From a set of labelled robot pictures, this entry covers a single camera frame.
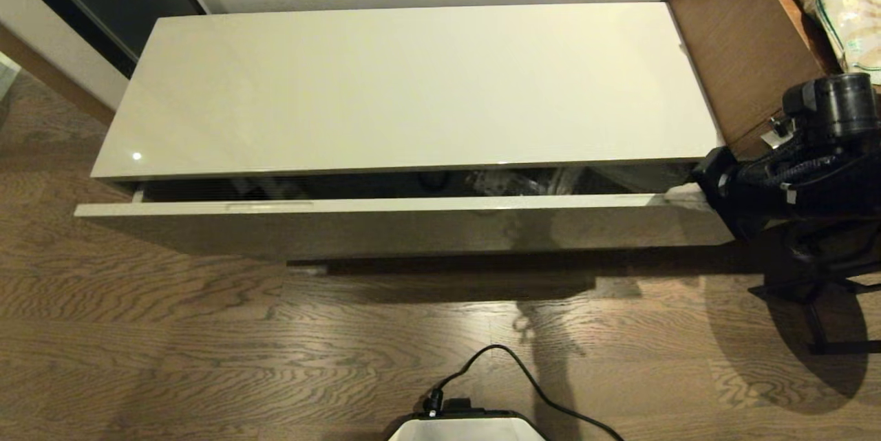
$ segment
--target power cord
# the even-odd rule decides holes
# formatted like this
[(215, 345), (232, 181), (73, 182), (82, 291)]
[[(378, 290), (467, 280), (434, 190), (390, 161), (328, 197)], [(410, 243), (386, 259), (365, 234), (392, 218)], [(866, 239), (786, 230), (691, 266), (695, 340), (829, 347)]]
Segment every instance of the power cord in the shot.
[(567, 409), (566, 407), (563, 407), (562, 405), (558, 405), (557, 403), (554, 403), (553, 401), (551, 401), (551, 399), (549, 399), (547, 397), (547, 395), (544, 394), (544, 391), (542, 391), (542, 388), (539, 387), (538, 381), (536, 381), (535, 378), (533, 378), (532, 374), (529, 373), (529, 370), (526, 368), (526, 365), (523, 365), (523, 361), (520, 360), (520, 357), (517, 356), (516, 353), (513, 353), (513, 350), (511, 348), (506, 347), (505, 345), (489, 345), (488, 347), (481, 348), (481, 350), (478, 350), (478, 353), (475, 353), (474, 356), (472, 356), (470, 359), (468, 359), (468, 362), (465, 363), (465, 366), (463, 366), (463, 368), (460, 369), (459, 372), (456, 372), (450, 376), (447, 376), (442, 381), (440, 381), (437, 384), (437, 386), (431, 390), (431, 393), (428, 394), (428, 398), (425, 399), (425, 401), (423, 402), (423, 407), (429, 413), (429, 416), (436, 416), (437, 413), (440, 412), (440, 410), (441, 410), (441, 405), (443, 404), (443, 387), (445, 385), (447, 385), (447, 383), (449, 383), (450, 381), (453, 381), (453, 379), (459, 378), (459, 376), (465, 375), (465, 372), (468, 372), (468, 369), (471, 368), (472, 363), (474, 363), (476, 360), (478, 360), (479, 356), (482, 356), (482, 354), (487, 353), (487, 351), (492, 350), (494, 348), (498, 348), (499, 350), (504, 350), (507, 354), (509, 354), (511, 356), (511, 358), (515, 362), (517, 362), (517, 365), (520, 366), (520, 371), (523, 371), (523, 374), (525, 374), (526, 378), (529, 379), (529, 382), (532, 384), (532, 387), (535, 388), (535, 392), (538, 394), (538, 398), (541, 398), (542, 401), (544, 401), (544, 403), (547, 403), (549, 407), (551, 407), (552, 409), (560, 410), (560, 412), (563, 412), (568, 416), (573, 416), (576, 419), (580, 419), (580, 420), (585, 421), (589, 424), (595, 425), (600, 429), (603, 429), (603, 431), (606, 431), (608, 433), (608, 435), (610, 435), (613, 439), (615, 439), (615, 441), (624, 441), (624, 438), (621, 438), (621, 436), (618, 432), (615, 432), (615, 430), (613, 428), (608, 427), (603, 422), (599, 422), (597, 420), (591, 419), (591, 417), (588, 417), (588, 416), (583, 416), (581, 413), (578, 413), (575, 410)]

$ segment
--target cable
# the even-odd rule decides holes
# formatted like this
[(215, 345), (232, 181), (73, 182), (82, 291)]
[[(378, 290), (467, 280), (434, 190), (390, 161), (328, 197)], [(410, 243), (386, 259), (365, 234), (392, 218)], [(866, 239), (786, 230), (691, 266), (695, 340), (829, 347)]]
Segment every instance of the cable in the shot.
[(544, 401), (544, 403), (547, 403), (549, 407), (552, 407), (553, 409), (560, 410), (560, 412), (563, 412), (568, 416), (573, 416), (576, 419), (580, 419), (580, 420), (585, 421), (589, 424), (595, 425), (600, 429), (603, 429), (603, 431), (606, 431), (608, 433), (608, 435), (610, 435), (613, 439), (615, 439), (615, 441), (624, 441), (624, 438), (621, 438), (621, 436), (618, 432), (615, 432), (615, 430), (613, 428), (608, 427), (603, 422), (599, 422), (597, 420), (591, 419), (591, 417), (588, 417), (588, 416), (583, 416), (581, 413), (578, 413), (575, 410), (567, 409), (566, 407), (563, 407), (562, 405), (558, 405), (557, 403), (554, 403), (553, 401), (551, 401), (551, 399), (548, 398), (547, 395), (544, 394), (544, 391), (542, 391), (542, 388), (539, 387), (538, 381), (535, 381), (535, 378), (533, 378), (532, 374), (529, 373), (529, 369), (526, 368), (526, 365), (523, 365), (523, 361), (520, 360), (520, 357), (517, 356), (516, 353), (513, 353), (513, 350), (511, 348), (506, 347), (505, 345), (489, 345), (488, 347), (481, 348), (481, 350), (479, 350), (478, 353), (475, 353), (474, 356), (472, 356), (470, 359), (468, 359), (468, 362), (465, 363), (465, 366), (463, 366), (463, 368), (460, 369), (459, 372), (456, 372), (450, 376), (447, 376), (446, 378), (444, 378), (442, 381), (440, 381), (438, 383), (437, 387), (432, 389), (432, 392), (429, 395), (429, 398), (427, 399), (427, 403), (428, 403), (428, 401), (431, 401), (434, 399), (442, 400), (443, 399), (443, 387), (445, 385), (447, 385), (447, 383), (449, 383), (450, 381), (453, 381), (453, 379), (459, 378), (459, 376), (465, 375), (465, 372), (468, 372), (468, 369), (471, 368), (471, 365), (473, 365), (473, 363), (476, 360), (478, 360), (479, 356), (482, 356), (482, 354), (484, 354), (485, 352), (492, 350), (494, 348), (498, 348), (499, 350), (506, 351), (506, 353), (509, 354), (515, 362), (517, 362), (517, 365), (520, 366), (520, 371), (523, 371), (523, 374), (526, 375), (526, 379), (529, 379), (529, 382), (532, 384), (532, 387), (535, 388), (535, 392), (538, 394), (538, 398), (541, 398), (542, 401)]

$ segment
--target wooden floor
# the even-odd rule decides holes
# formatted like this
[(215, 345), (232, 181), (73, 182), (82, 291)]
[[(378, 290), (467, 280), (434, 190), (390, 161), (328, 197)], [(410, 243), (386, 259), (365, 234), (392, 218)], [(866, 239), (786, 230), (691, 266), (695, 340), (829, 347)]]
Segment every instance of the wooden floor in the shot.
[[(72, 217), (78, 202), (126, 200), (88, 180), (100, 125), (26, 74), (6, 105), (3, 441), (378, 440), (488, 343), (628, 441), (881, 439), (881, 362), (806, 356), (797, 312), (746, 292), (763, 276), (745, 247), (356, 261), (328, 275), (189, 257)], [(840, 310), (830, 332), (881, 337), (871, 297), (867, 324)], [(607, 439), (542, 406), (502, 354), (454, 395), (519, 410), (555, 441)]]

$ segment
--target white cabinet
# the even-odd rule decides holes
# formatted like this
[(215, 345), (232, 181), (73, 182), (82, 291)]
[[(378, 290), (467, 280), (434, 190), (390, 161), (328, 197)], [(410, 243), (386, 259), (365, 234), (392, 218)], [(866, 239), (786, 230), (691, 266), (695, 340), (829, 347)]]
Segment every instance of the white cabinet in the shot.
[(663, 165), (717, 144), (663, 3), (173, 18), (154, 28), (92, 171), (146, 195), (76, 215), (185, 252), (284, 259), (720, 244), (720, 219), (660, 191), (192, 194), (227, 180)]

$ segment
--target glossy cabinet top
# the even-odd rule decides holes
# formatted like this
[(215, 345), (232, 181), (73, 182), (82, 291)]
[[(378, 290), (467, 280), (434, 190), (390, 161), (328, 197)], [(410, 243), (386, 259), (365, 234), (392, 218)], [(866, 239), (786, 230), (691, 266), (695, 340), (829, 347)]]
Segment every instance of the glossy cabinet top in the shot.
[(663, 3), (159, 20), (92, 177), (693, 159), (717, 129)]

